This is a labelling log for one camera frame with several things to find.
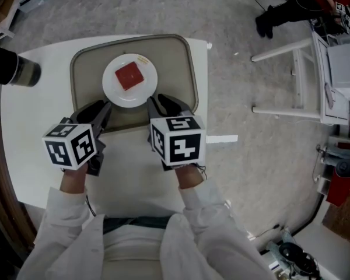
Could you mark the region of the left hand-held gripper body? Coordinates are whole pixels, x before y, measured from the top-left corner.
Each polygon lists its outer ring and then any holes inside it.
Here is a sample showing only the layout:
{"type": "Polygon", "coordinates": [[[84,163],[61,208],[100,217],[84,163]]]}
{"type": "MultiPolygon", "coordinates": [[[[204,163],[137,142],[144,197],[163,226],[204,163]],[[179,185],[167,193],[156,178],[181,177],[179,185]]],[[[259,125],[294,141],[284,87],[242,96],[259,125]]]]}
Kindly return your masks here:
{"type": "Polygon", "coordinates": [[[103,149],[99,140],[101,127],[73,122],[63,118],[43,135],[43,145],[52,165],[61,170],[78,170],[87,164],[87,174],[98,176],[103,163],[103,149]]]}

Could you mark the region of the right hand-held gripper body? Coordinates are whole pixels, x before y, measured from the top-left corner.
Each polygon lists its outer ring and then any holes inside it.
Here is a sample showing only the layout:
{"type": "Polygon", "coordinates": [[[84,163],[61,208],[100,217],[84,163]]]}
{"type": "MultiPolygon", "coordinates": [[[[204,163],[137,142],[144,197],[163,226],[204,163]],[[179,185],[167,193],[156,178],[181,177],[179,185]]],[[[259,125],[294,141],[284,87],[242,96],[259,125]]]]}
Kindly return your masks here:
{"type": "Polygon", "coordinates": [[[149,130],[152,150],[164,170],[205,163],[206,129],[201,116],[151,118],[149,130]]]}

